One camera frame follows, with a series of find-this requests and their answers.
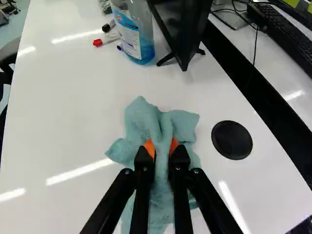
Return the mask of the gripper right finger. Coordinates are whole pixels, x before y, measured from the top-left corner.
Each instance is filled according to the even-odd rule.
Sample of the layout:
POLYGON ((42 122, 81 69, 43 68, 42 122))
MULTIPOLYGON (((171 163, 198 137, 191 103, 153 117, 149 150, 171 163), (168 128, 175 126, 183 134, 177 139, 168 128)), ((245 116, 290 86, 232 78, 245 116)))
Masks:
POLYGON ((185 145, 173 138, 169 150, 168 180, 174 196, 175 233, 194 232, 188 193, 195 198, 210 233, 243 233, 204 171, 190 168, 190 163, 185 145))

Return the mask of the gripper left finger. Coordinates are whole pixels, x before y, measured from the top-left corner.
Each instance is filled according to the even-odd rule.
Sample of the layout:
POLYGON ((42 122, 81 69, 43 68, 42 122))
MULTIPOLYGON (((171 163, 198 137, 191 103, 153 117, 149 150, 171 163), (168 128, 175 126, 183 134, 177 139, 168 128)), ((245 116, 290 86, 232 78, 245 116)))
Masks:
POLYGON ((148 139, 136 153, 135 169, 124 168, 119 172, 80 233, 112 234, 126 203, 135 193, 129 233, 146 234, 155 164, 156 149, 152 140, 148 139))

